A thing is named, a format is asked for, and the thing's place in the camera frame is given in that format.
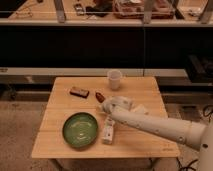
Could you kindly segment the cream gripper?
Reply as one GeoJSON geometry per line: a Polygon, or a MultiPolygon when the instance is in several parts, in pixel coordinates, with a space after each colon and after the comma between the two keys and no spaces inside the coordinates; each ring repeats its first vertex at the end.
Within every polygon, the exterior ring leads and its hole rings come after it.
{"type": "Polygon", "coordinates": [[[103,112],[111,114],[115,107],[121,107],[126,110],[130,110],[133,104],[133,100],[124,96],[112,96],[106,98],[100,108],[103,112]]]}

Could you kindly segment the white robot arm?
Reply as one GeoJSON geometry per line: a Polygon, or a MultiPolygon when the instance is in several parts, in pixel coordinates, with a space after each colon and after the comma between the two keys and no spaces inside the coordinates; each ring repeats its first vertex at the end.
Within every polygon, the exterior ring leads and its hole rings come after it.
{"type": "Polygon", "coordinates": [[[175,118],[158,117],[130,110],[131,100],[108,97],[101,109],[113,120],[150,134],[184,144],[199,152],[197,171],[213,171],[213,123],[207,125],[175,118]]]}

